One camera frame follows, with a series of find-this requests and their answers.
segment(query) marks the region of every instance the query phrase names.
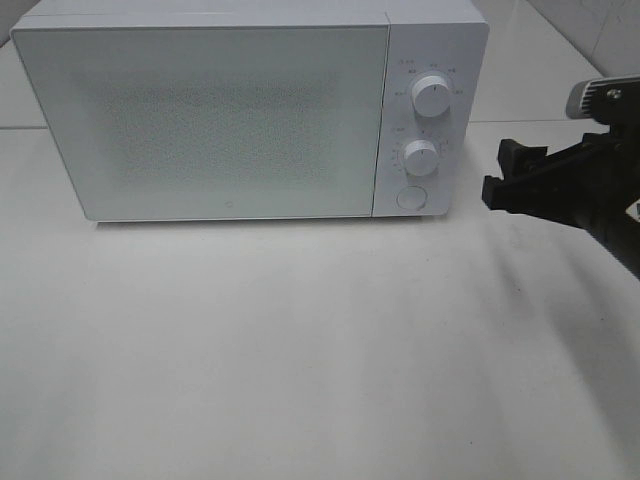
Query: round button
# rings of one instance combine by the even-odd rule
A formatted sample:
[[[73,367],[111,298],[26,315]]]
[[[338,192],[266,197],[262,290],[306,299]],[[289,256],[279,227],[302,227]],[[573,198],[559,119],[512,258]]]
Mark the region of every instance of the round button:
[[[451,83],[444,74],[430,73],[411,87],[413,108],[422,117],[442,115],[450,103]]]
[[[414,140],[404,148],[402,161],[408,174],[424,177],[438,168],[440,156],[433,143],[427,140]]]
[[[420,210],[427,204],[427,192],[420,187],[406,187],[398,194],[396,201],[405,210]]]

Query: sticker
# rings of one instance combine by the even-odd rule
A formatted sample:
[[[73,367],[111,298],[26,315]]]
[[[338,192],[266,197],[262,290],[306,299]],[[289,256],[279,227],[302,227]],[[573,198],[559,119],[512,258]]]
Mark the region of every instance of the sticker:
[[[640,223],[640,198],[633,202],[629,208],[627,208],[627,215],[633,218],[636,222]]]

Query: white microwave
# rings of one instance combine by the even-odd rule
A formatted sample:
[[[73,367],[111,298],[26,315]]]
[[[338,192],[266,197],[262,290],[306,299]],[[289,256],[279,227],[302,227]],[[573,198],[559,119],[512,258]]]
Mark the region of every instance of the white microwave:
[[[467,0],[42,0],[12,37],[95,221],[439,215]]]

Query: white knob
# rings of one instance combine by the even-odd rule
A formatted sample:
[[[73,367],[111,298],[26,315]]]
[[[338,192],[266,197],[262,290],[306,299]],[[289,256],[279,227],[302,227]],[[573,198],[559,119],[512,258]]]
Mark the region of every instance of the white knob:
[[[411,87],[413,108],[422,117],[442,115],[449,108],[450,92],[450,82],[444,75],[427,74]]]
[[[428,140],[414,140],[404,147],[402,157],[404,169],[415,177],[433,173],[440,163],[436,147]]]

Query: white wall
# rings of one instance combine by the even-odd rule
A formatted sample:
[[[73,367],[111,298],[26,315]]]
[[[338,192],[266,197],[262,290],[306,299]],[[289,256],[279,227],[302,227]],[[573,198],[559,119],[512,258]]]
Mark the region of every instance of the white wall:
[[[0,45],[9,38],[9,30],[38,0],[0,0]]]
[[[640,0],[529,0],[605,75],[640,73]]]

